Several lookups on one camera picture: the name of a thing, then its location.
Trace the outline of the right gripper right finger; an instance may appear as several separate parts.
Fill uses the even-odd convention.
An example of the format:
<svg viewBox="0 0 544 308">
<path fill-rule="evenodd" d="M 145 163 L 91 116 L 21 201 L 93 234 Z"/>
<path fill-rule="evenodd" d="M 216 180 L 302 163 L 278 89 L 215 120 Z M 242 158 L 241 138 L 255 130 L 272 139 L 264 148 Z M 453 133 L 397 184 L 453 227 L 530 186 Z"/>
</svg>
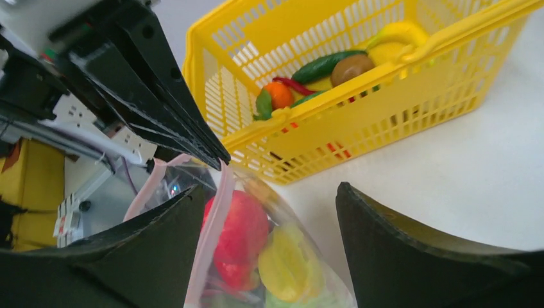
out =
<svg viewBox="0 0 544 308">
<path fill-rule="evenodd" d="M 359 307 L 542 307 L 543 252 L 457 237 L 348 182 L 336 211 Z"/>
</svg>

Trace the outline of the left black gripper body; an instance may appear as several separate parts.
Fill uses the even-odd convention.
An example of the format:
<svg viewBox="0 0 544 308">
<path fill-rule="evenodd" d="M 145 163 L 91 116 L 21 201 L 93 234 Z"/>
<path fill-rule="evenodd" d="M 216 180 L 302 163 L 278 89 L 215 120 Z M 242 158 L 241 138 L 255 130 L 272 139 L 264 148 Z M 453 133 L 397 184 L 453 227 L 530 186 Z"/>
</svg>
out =
<svg viewBox="0 0 544 308">
<path fill-rule="evenodd" d="M 73 95 L 100 128 L 121 123 L 114 81 L 133 74 L 137 51 L 123 22 L 147 1 L 2 1 L 1 120 L 54 121 Z"/>
</svg>

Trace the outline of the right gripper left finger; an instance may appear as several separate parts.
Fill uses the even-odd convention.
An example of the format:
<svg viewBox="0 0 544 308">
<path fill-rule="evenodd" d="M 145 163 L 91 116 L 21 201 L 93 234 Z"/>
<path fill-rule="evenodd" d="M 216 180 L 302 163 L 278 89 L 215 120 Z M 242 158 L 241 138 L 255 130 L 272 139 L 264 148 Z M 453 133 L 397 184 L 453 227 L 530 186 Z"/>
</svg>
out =
<svg viewBox="0 0 544 308">
<path fill-rule="evenodd" d="M 64 248 L 1 252 L 2 307 L 182 307 L 202 226 L 194 185 Z"/>
</svg>

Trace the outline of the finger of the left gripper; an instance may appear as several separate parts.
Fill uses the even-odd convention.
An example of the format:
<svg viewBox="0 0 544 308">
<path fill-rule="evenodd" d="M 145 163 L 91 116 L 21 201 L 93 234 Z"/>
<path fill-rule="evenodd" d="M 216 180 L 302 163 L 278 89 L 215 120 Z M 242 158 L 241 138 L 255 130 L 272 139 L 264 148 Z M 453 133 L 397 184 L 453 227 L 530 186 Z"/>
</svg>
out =
<svg viewBox="0 0 544 308">
<path fill-rule="evenodd" d="M 53 63 L 71 92 L 103 122 L 120 121 L 144 140 L 160 145 L 144 104 L 151 94 L 127 58 L 131 45 L 123 25 L 80 25 L 53 41 Z"/>
<path fill-rule="evenodd" d="M 144 109 L 153 130 L 165 135 L 160 145 L 206 164 L 229 163 L 230 154 L 199 111 L 151 8 L 130 1 L 123 32 L 131 45 L 131 67 L 151 94 Z"/>
</svg>

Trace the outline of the clear pink-dotted zip bag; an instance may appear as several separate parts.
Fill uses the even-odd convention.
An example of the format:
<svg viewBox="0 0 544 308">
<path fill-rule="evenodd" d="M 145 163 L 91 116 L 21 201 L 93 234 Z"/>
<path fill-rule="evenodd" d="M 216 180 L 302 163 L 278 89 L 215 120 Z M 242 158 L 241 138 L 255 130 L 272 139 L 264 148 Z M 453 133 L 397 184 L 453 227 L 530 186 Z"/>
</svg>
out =
<svg viewBox="0 0 544 308">
<path fill-rule="evenodd" d="M 223 166 L 207 200 L 186 307 L 355 307 L 292 208 L 262 180 Z"/>
</svg>

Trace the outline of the yellow-green pepper toy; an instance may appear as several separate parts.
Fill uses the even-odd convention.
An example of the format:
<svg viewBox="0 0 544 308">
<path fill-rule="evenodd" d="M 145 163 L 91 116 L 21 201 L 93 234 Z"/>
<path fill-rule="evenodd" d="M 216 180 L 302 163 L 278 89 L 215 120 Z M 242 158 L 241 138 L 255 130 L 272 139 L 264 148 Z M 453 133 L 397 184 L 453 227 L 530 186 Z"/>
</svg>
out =
<svg viewBox="0 0 544 308">
<path fill-rule="evenodd" d="M 266 289 L 286 302 L 317 297 L 324 286 L 320 259 L 294 224 L 276 226 L 258 257 Z"/>
</svg>

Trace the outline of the yellow plastic basket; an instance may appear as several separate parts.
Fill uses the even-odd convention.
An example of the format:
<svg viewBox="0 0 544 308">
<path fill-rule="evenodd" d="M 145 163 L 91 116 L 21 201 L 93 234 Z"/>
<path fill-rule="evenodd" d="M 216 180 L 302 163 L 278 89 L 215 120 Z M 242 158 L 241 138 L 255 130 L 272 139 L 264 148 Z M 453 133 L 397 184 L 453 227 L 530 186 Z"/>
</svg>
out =
<svg viewBox="0 0 544 308">
<path fill-rule="evenodd" d="M 183 76 L 232 164 L 289 184 L 479 107 L 542 1 L 227 1 L 187 32 Z M 389 24 L 429 36 L 369 51 L 370 72 L 255 121 L 275 77 L 335 52 L 364 49 Z"/>
</svg>

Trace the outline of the green cabbage toy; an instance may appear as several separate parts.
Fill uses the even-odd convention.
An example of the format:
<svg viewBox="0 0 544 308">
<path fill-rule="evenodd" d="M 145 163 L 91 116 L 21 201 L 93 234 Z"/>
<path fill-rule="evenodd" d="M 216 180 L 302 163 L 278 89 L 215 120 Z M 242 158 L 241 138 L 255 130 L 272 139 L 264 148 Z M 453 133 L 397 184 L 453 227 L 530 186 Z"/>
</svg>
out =
<svg viewBox="0 0 544 308">
<path fill-rule="evenodd" d="M 269 291 L 266 291 L 265 307 L 266 308 L 333 308 L 340 307 L 340 303 L 336 298 L 328 292 L 322 291 L 317 297 L 308 297 L 295 302 L 286 302 L 279 299 Z"/>
</svg>

